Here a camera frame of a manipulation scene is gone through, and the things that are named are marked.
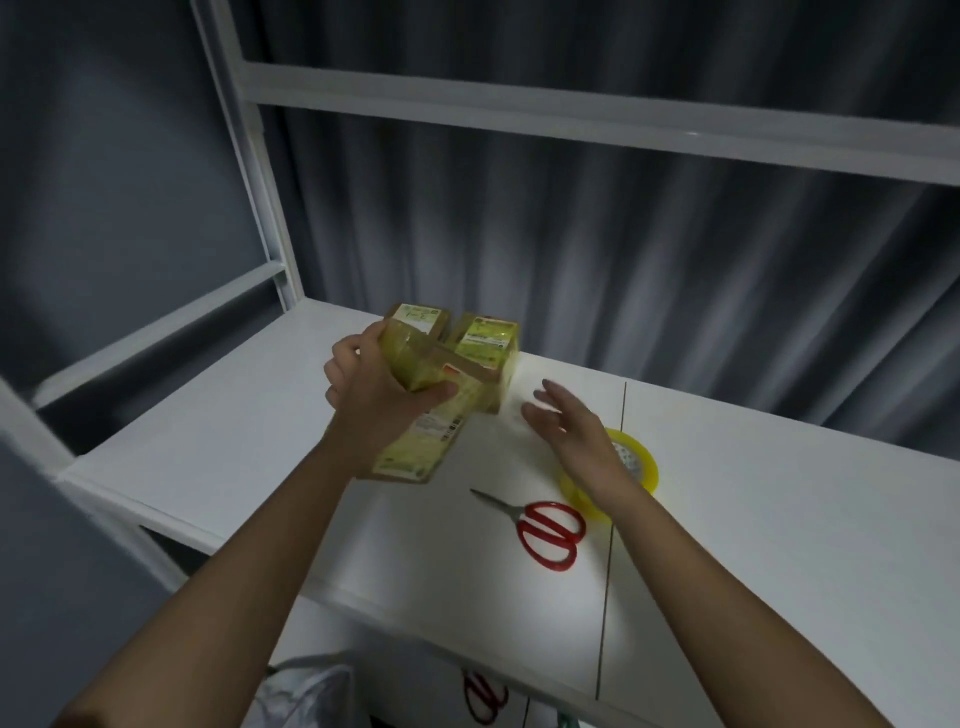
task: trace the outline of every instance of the box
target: box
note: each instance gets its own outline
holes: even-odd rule
[[[386,447],[368,473],[360,477],[403,483],[425,483],[452,447],[484,394],[487,371],[445,347],[429,334],[399,319],[387,319],[380,350],[396,380],[409,392],[449,380],[457,394],[410,425]]]
[[[484,368],[484,392],[477,409],[495,415],[514,376],[520,324],[465,313],[450,332],[446,345]]]
[[[384,318],[397,319],[438,341],[446,334],[446,325],[450,322],[450,312],[445,308],[414,303],[395,303]]]

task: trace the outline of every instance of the tape roll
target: tape roll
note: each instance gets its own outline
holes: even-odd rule
[[[634,480],[643,486],[647,493],[656,491],[657,485],[660,483],[660,470],[657,468],[657,461],[650,454],[650,450],[626,432],[610,427],[607,427],[607,432],[610,434],[616,453],[620,456],[620,461],[630,475],[634,477]],[[573,483],[573,479],[564,471],[561,471],[560,474],[560,491],[564,494],[567,502],[586,518],[610,522],[607,514],[597,508],[589,496],[580,490]]]

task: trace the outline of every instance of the bare arm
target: bare arm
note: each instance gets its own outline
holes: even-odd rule
[[[322,441],[56,726],[240,724],[349,480],[419,414],[456,391],[449,384],[404,392],[380,356],[381,329],[374,324],[334,347],[324,370],[337,414]]]
[[[620,463],[599,419],[545,381],[523,406],[530,426],[608,513],[660,610],[729,728],[888,728],[824,655],[724,569]]]

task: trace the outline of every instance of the small package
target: small package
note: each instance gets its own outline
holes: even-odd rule
[[[441,341],[446,334],[446,325],[450,322],[450,312],[431,305],[395,303],[386,318],[402,321]]]
[[[380,350],[396,380],[409,392],[449,380],[457,394],[410,425],[373,461],[362,477],[404,483],[425,483],[444,459],[484,393],[481,377],[487,373],[475,362],[451,351],[429,334],[387,319],[380,334]]]
[[[465,313],[447,338],[448,347],[486,372],[479,411],[493,415],[500,411],[516,368],[519,336],[520,324],[515,321]]]

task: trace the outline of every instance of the red scissor handle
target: red scissor handle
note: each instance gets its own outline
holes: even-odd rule
[[[470,717],[480,725],[493,725],[493,722],[496,720],[497,716],[500,715],[500,709],[507,705],[507,702],[510,700],[510,689],[507,686],[503,686],[503,697],[498,697],[493,688],[490,687],[490,683],[487,682],[487,678],[481,675],[479,672],[473,672],[470,674],[466,670],[463,670],[464,673],[464,699],[467,702],[467,710],[470,712]],[[470,702],[470,693],[473,692],[480,702],[487,706],[490,710],[489,716],[478,716],[476,711],[473,710],[473,703]]]
[[[548,516],[544,516],[539,510],[541,508],[556,508],[559,511],[563,511],[567,515],[572,516],[577,522],[576,532],[571,531]],[[523,515],[530,519],[530,521],[550,529],[545,530],[545,528],[540,528],[539,526],[535,525],[535,523],[530,523],[530,521],[520,520],[516,523],[516,534],[527,553],[529,553],[538,564],[543,567],[547,567],[552,571],[566,571],[572,567],[573,563],[577,560],[577,544],[583,541],[584,536],[587,535],[587,522],[584,521],[584,517],[581,516],[576,509],[571,508],[566,503],[558,503],[555,501],[546,500],[542,500],[537,503],[530,503],[523,509]],[[530,538],[537,538],[552,546],[565,548],[566,556],[560,561],[548,559],[545,556],[537,553],[537,551],[530,545]]]

